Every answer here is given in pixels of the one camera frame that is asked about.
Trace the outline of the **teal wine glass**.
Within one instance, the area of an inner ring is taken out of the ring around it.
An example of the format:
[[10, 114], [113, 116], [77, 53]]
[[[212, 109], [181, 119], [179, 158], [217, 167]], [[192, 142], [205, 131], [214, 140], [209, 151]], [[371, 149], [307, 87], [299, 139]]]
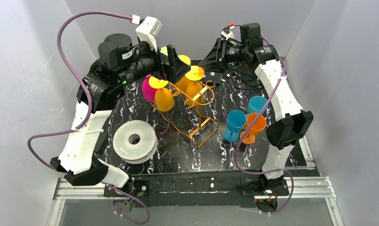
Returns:
[[247, 115], [251, 113], [259, 113], [263, 114], [266, 110], [261, 111], [264, 105], [267, 103], [267, 99], [263, 96], [253, 96], [249, 99], [247, 106]]

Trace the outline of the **blue wine glass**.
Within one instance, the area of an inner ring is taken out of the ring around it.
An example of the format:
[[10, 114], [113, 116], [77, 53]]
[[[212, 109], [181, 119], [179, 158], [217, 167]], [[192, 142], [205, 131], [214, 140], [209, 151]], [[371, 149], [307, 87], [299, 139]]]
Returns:
[[227, 129], [224, 131], [224, 138], [229, 142], [234, 142], [239, 138], [239, 134], [246, 123], [246, 115], [239, 110], [231, 111], [226, 120]]

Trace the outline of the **orange wine glass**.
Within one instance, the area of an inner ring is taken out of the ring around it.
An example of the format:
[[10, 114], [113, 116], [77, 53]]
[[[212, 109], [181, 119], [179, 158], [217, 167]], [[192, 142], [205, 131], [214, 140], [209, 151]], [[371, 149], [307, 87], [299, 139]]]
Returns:
[[262, 130], [266, 127], [266, 119], [263, 115], [259, 116], [256, 122], [253, 124], [247, 135], [245, 134], [246, 129], [250, 126], [250, 124], [256, 118], [257, 113], [251, 113], [247, 117], [246, 124], [244, 126], [244, 130], [240, 133], [240, 138], [244, 137], [243, 143], [247, 145], [251, 145], [256, 140], [256, 135], [260, 134]]

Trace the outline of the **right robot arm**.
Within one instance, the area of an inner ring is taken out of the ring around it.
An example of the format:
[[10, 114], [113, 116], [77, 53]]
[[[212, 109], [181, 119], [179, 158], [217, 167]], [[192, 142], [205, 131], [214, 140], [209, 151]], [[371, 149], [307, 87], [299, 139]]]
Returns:
[[272, 189], [283, 183], [286, 161], [295, 144], [306, 134], [314, 116], [295, 99], [287, 81], [286, 64], [276, 48], [262, 36], [260, 24], [240, 25], [240, 40], [236, 40], [231, 31], [234, 27], [231, 24], [223, 28], [199, 67], [207, 72], [222, 73], [229, 63], [244, 62], [254, 68], [268, 100], [250, 124], [254, 125], [269, 105], [275, 113], [275, 122], [266, 129], [269, 150], [264, 165], [257, 173], [257, 187]]

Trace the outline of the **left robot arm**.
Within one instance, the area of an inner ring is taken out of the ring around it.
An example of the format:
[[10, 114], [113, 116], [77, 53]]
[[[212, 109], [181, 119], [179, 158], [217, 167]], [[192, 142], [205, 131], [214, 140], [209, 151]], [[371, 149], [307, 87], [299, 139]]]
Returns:
[[94, 152], [96, 143], [125, 86], [153, 75], [162, 81], [177, 82], [190, 65], [179, 58], [172, 45], [167, 54], [152, 49], [145, 41], [133, 45], [122, 33], [111, 34], [98, 46], [99, 59], [89, 73], [79, 79], [76, 114], [67, 143], [50, 165], [65, 174], [73, 186], [93, 186], [98, 183], [122, 188], [131, 181], [130, 175], [99, 160]]

